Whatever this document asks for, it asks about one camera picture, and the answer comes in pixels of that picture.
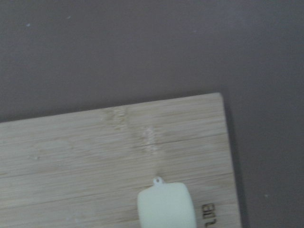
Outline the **white steamed bun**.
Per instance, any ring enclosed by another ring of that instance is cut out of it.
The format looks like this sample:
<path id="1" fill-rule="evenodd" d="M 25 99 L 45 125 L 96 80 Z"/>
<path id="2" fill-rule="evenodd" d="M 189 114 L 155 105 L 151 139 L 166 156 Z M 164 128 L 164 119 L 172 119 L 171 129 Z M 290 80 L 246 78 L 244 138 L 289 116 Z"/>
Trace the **white steamed bun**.
<path id="1" fill-rule="evenodd" d="M 196 228 L 196 215 L 184 183 L 166 183 L 155 177 L 153 185 L 137 196 L 137 210 L 142 228 Z"/>

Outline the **bamboo cutting board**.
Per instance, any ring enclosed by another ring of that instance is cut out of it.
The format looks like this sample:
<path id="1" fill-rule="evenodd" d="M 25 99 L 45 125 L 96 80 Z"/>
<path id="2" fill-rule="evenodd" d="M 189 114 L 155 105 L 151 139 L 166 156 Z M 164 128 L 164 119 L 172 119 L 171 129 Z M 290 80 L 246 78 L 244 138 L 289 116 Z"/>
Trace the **bamboo cutting board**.
<path id="1" fill-rule="evenodd" d="M 0 125 L 3 228 L 137 228 L 156 176 L 185 183 L 198 227 L 241 227 L 221 94 Z"/>

